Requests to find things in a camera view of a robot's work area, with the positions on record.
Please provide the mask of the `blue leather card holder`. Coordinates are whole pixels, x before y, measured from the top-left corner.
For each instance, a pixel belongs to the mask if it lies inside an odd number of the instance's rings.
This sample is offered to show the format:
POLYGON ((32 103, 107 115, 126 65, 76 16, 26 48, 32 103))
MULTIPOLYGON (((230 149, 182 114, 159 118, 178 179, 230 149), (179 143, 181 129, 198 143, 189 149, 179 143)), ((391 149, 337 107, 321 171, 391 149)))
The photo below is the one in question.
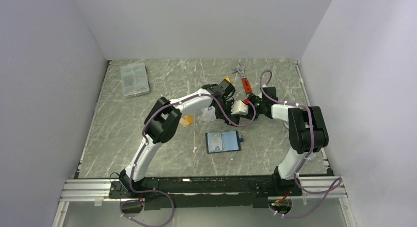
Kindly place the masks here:
MULTIPOLYGON (((215 154, 215 153, 209 153, 209 150, 208 150, 207 136, 208 136, 209 133, 205 134, 206 151, 207 151, 208 154, 215 154)), ((219 133, 222 134, 224 150, 221 151, 221 152, 216 152, 216 153, 241 151, 241 144, 244 142, 244 139, 243 139, 242 136, 239 135, 237 130, 224 131, 224 132, 219 132, 219 133)))

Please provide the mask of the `silver VIP card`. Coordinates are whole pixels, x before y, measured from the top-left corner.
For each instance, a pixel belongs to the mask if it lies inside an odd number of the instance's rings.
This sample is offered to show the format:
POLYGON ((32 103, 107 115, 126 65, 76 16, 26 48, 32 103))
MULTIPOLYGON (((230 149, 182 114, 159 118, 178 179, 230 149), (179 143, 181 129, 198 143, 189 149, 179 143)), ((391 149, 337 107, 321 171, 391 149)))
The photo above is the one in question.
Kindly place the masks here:
POLYGON ((207 136, 207 142, 209 153, 216 153, 224 150, 221 133, 209 133, 207 136))

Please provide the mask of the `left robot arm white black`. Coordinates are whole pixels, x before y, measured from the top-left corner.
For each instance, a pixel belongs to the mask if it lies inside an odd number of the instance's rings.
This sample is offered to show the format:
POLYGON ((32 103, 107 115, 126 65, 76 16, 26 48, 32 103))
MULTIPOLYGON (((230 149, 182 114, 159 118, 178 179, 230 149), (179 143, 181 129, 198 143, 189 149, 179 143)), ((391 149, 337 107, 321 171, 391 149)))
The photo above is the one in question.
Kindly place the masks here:
POLYGON ((223 80, 219 84, 204 85, 178 99, 160 97, 145 119, 143 138, 134 158, 119 174, 122 191, 130 198, 140 193, 150 162, 162 144, 174 137, 183 116, 214 106, 221 113, 221 119, 232 121, 226 117, 231 114, 231 98, 235 91, 231 83, 223 80))

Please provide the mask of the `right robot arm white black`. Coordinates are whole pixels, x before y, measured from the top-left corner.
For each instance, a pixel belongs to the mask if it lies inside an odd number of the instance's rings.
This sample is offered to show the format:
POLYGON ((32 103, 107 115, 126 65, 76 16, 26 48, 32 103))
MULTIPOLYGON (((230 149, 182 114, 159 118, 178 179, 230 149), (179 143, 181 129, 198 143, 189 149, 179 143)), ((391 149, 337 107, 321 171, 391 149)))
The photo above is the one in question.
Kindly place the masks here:
POLYGON ((251 93, 243 104, 248 107, 245 116, 248 119, 264 115, 288 125, 290 149, 283 162, 277 167, 279 177, 271 181, 272 191, 277 195, 283 195, 290 188, 289 180, 297 178, 309 156, 328 145, 329 136, 319 106, 279 102, 275 97, 268 95, 274 89, 274 87, 263 87, 261 97, 251 93))

